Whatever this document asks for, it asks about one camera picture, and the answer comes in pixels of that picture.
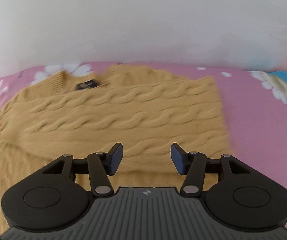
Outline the mustard cable-knit cardigan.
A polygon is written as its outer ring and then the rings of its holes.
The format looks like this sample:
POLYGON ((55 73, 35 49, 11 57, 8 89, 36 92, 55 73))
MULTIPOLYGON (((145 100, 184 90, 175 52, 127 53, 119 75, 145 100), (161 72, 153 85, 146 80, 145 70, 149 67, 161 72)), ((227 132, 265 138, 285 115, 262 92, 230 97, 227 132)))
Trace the mustard cable-knit cardigan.
POLYGON ((0 109, 0 234, 7 189, 61 155, 85 158, 124 147, 111 183, 180 186, 171 144, 210 158, 231 153, 213 77, 190 80, 164 70, 119 65, 103 75, 58 72, 0 109))

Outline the pink floral bed sheet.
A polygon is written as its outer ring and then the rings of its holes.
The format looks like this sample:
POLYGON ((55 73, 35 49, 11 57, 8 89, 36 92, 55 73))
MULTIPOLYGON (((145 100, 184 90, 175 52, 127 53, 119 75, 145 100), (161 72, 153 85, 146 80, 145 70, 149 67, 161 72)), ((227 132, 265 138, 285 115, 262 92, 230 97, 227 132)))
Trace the pink floral bed sheet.
MULTIPOLYGON (((33 67, 0 78, 0 108, 17 92, 64 70, 84 76, 103 72, 107 62, 33 67)), ((231 146, 237 157, 287 188, 287 104, 260 73, 238 69, 154 63, 152 67, 200 79, 212 76, 222 97, 231 146)))

